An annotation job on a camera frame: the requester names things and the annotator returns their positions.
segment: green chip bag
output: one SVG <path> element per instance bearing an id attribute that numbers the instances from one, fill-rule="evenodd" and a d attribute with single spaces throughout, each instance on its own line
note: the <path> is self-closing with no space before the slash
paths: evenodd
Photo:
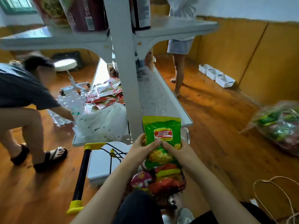
<path id="1" fill-rule="evenodd" d="M 181 149 L 181 119 L 174 117 L 144 116 L 142 118 L 145 132 L 145 145 L 160 138 L 168 142 L 176 149 Z M 152 151 L 145 161 L 147 168 L 161 166 L 166 163 L 173 163 L 180 167 L 178 161 L 172 154 L 159 145 Z"/>

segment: dark pants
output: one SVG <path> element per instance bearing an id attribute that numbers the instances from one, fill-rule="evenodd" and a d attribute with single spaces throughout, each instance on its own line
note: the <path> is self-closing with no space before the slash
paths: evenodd
<path id="1" fill-rule="evenodd" d="M 274 223 L 257 206 L 241 202 L 242 205 L 261 223 Z M 191 224 L 218 224 L 212 211 L 197 217 Z M 119 208 L 113 224 L 163 224 L 161 211 L 156 201 L 142 190 L 134 190 Z"/>

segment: shelf post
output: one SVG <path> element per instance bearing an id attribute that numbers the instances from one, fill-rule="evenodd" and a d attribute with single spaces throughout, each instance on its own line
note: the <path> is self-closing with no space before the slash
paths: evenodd
<path id="1" fill-rule="evenodd" d="M 104 0 L 133 141 L 142 129 L 129 0 Z"/>

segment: black sandal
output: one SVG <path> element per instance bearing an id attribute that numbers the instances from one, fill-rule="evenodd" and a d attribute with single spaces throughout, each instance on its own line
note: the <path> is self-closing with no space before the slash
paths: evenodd
<path id="1" fill-rule="evenodd" d="M 29 149 L 28 149 L 26 143 L 22 143 L 20 145 L 22 147 L 20 154 L 17 157 L 10 159 L 10 161 L 13 162 L 13 164 L 16 166 L 21 165 L 22 162 L 25 161 L 25 159 L 27 158 L 27 155 L 29 153 Z"/>
<path id="2" fill-rule="evenodd" d="M 58 163 L 58 162 L 64 160 L 66 158 L 66 156 L 68 155 L 68 151 L 65 148 L 64 148 L 65 149 L 64 153 L 60 157 L 54 159 L 57 151 L 60 151 L 62 149 L 63 149 L 62 147 L 58 147 L 55 150 L 55 152 L 52 155 L 52 157 L 50 157 L 51 156 L 51 152 L 50 151 L 46 151 L 45 161 L 42 162 L 42 163 L 33 164 L 33 168 L 35 169 L 35 171 L 36 172 L 43 172 L 44 170 L 46 170 L 48 167 L 52 166 L 53 164 Z"/>

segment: green window frame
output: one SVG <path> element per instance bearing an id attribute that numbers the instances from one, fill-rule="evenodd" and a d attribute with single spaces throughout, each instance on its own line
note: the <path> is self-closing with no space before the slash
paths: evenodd
<path id="1" fill-rule="evenodd" d="M 0 6 L 6 15 L 37 13 L 30 0 L 0 0 Z"/>

